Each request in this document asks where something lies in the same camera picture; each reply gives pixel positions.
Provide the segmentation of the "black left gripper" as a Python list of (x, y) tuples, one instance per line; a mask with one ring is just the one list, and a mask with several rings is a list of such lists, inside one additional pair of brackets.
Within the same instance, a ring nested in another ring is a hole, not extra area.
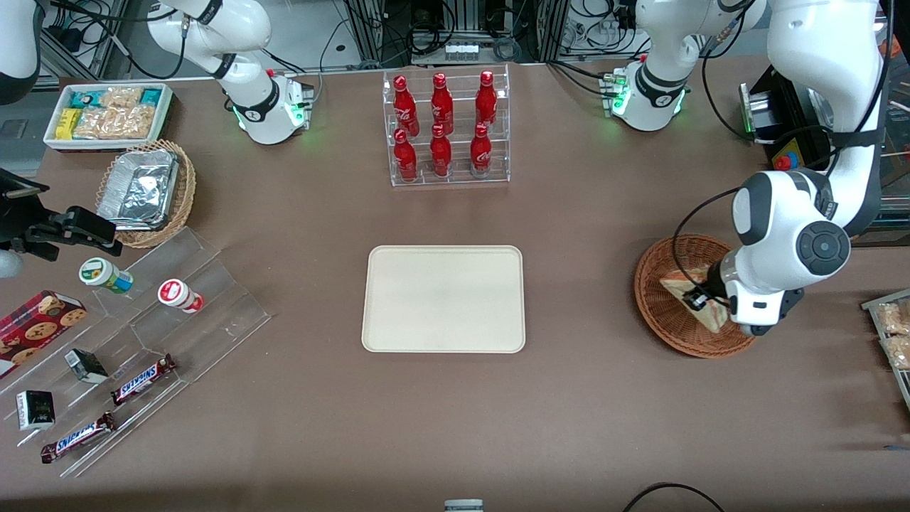
[(691, 311), (702, 311), (712, 300), (721, 305), (737, 305), (737, 296), (728, 294), (726, 287), (736, 275), (734, 263), (711, 265), (711, 294), (701, 287), (693, 287), (685, 292), (685, 305)]

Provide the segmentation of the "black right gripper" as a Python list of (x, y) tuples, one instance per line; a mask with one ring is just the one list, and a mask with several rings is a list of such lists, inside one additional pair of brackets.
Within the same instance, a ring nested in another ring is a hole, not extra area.
[[(48, 210), (38, 197), (49, 191), (45, 184), (19, 177), (6, 169), (1, 171), (1, 243), (20, 254), (32, 254), (43, 260), (57, 260), (60, 249), (48, 242), (13, 242), (25, 237), (36, 225), (50, 228), (51, 242), (64, 242), (62, 229), (52, 223), (55, 211)], [(123, 244), (116, 239), (116, 225), (87, 208), (70, 207), (65, 213), (66, 240), (73, 245), (96, 247), (107, 254), (121, 254)]]

